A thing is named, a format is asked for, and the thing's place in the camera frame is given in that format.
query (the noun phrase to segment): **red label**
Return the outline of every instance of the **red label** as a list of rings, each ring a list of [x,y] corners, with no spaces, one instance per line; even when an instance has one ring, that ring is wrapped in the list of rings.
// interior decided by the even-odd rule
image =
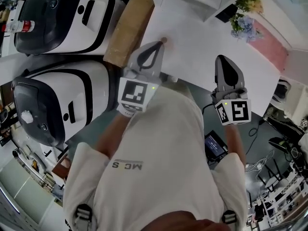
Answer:
[[[23,29],[21,30],[22,32],[27,32],[30,30],[31,27],[31,22],[30,21],[24,21],[24,26]]]

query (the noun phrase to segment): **white t-shirt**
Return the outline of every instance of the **white t-shirt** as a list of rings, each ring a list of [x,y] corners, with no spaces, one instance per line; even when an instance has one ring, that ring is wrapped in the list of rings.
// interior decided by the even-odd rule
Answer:
[[[110,161],[78,145],[65,185],[66,219],[72,226],[77,206],[94,197],[100,231],[139,231],[174,211],[220,222],[227,209],[241,228],[247,216],[244,166],[232,153],[211,171],[204,147],[198,106],[160,87],[147,111],[132,118]]]

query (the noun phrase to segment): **plastic bottle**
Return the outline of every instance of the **plastic bottle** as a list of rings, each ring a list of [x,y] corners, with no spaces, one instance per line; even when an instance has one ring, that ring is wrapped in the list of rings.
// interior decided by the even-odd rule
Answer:
[[[2,26],[2,32],[18,33],[32,32],[35,26],[34,21],[12,21]]]

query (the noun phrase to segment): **cardboard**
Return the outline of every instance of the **cardboard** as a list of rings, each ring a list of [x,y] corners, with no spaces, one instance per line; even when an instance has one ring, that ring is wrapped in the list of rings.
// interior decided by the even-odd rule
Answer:
[[[104,61],[125,67],[137,49],[154,9],[153,0],[129,0],[110,39]]]

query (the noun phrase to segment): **small display screen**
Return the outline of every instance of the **small display screen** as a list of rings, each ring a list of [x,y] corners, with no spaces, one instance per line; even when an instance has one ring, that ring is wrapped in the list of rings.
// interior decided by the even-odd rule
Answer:
[[[206,137],[205,145],[213,152],[215,156],[220,156],[225,152],[225,150],[216,142],[216,140],[211,135]]]

